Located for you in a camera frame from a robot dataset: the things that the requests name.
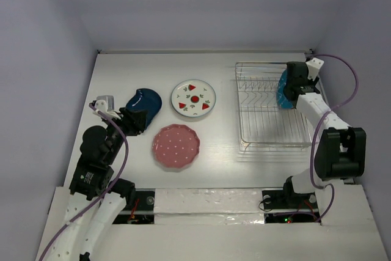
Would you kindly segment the dark blue plate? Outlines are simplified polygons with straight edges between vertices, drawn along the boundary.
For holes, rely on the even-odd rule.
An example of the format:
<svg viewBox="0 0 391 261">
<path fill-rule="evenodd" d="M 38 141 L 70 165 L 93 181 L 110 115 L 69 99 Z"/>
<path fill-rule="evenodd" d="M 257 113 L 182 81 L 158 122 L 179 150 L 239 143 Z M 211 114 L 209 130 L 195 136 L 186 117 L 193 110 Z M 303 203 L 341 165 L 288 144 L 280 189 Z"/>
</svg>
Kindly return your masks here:
<svg viewBox="0 0 391 261">
<path fill-rule="evenodd" d="M 146 130 L 157 113 L 159 113 L 162 104 L 162 99 L 157 92 L 148 88 L 139 88 L 127 102 L 125 108 L 131 112 L 145 113 L 143 129 Z"/>
</svg>

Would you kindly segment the teal blue plate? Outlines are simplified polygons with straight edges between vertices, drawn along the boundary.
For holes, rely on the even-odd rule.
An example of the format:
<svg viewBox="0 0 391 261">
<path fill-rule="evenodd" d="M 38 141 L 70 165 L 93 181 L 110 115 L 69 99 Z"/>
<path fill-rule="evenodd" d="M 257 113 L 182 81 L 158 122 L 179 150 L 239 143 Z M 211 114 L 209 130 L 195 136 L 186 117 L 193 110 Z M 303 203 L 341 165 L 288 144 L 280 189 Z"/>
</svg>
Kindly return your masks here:
<svg viewBox="0 0 391 261">
<path fill-rule="evenodd" d="M 283 90 L 285 88 L 285 85 L 287 83 L 287 71 L 284 70 L 283 73 L 280 76 L 278 85 L 277 85 L 277 92 L 276 92 L 276 101 L 277 105 L 281 109 L 293 109 L 294 106 L 292 103 L 286 98 Z"/>
</svg>

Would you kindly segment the white patterned plate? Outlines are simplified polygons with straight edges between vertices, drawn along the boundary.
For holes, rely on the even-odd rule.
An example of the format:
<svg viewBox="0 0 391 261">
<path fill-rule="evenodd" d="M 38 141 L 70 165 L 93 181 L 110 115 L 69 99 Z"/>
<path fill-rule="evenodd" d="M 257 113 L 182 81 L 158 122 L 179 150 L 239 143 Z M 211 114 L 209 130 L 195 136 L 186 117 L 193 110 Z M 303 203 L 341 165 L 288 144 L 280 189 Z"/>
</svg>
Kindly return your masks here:
<svg viewBox="0 0 391 261">
<path fill-rule="evenodd" d="M 174 87 L 170 103 L 177 114 L 188 118 L 198 118 L 208 114 L 214 108 L 216 93 L 207 82 L 189 79 Z"/>
</svg>

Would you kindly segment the pink and cream plate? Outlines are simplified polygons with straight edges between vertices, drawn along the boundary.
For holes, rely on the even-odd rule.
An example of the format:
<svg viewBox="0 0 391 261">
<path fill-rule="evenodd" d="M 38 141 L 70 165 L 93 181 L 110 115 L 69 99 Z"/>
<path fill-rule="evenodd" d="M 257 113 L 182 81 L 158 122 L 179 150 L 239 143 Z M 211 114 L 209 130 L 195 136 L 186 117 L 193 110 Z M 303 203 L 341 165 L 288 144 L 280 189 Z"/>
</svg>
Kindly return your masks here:
<svg viewBox="0 0 391 261">
<path fill-rule="evenodd" d="M 216 93 L 203 87 L 193 90 L 178 88 L 172 91 L 170 102 L 179 115 L 199 118 L 212 112 L 216 104 Z"/>
</svg>

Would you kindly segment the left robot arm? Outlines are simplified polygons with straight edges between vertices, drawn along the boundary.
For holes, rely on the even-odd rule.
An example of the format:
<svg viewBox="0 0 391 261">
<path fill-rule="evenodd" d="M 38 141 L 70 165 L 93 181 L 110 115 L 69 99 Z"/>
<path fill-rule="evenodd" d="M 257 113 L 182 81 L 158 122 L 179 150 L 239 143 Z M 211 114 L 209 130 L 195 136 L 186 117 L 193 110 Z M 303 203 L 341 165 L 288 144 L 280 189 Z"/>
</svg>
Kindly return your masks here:
<svg viewBox="0 0 391 261">
<path fill-rule="evenodd" d="M 107 127 L 93 126 L 84 132 L 62 226 L 40 260 L 93 260 L 119 212 L 135 202 L 134 183 L 121 179 L 112 164 L 122 147 L 130 150 L 127 138 L 144 132 L 148 112 L 108 111 L 103 100 L 89 106 Z"/>
</svg>

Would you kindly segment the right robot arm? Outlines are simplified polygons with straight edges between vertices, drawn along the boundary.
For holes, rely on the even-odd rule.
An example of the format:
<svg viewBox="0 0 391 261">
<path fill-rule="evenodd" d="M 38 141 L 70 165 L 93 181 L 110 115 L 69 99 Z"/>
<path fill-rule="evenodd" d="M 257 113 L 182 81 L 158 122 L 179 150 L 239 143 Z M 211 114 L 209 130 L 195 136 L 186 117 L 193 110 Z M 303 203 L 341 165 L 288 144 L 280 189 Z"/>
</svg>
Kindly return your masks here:
<svg viewBox="0 0 391 261">
<path fill-rule="evenodd" d="M 350 126 L 324 101 L 316 86 L 323 64 L 315 57 L 287 62 L 279 81 L 279 103 L 289 103 L 314 128 L 309 168 L 287 178 L 283 185 L 281 200 L 291 208 L 332 180 L 360 177 L 365 170 L 366 132 Z"/>
</svg>

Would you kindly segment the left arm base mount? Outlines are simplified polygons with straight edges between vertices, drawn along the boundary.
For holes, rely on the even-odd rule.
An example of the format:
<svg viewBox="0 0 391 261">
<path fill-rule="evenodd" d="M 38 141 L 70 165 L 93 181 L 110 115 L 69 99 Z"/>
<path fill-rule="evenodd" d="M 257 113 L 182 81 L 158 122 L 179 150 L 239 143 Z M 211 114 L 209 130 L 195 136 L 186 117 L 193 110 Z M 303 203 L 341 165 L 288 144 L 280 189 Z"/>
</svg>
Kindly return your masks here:
<svg viewBox="0 0 391 261">
<path fill-rule="evenodd" d="M 115 218 L 113 224 L 154 224 L 155 190 L 137 189 L 135 198 Z"/>
</svg>

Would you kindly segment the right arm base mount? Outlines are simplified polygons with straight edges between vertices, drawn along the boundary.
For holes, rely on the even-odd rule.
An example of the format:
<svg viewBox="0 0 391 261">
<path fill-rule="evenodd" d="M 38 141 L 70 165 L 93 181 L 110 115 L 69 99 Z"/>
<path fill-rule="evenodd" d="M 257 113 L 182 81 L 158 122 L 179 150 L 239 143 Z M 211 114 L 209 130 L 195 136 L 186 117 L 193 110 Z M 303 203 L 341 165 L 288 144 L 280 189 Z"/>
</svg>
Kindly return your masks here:
<svg viewBox="0 0 391 261">
<path fill-rule="evenodd" d="M 320 217 L 314 193 L 287 196 L 282 189 L 267 189 L 258 207 L 267 224 L 313 223 Z"/>
</svg>

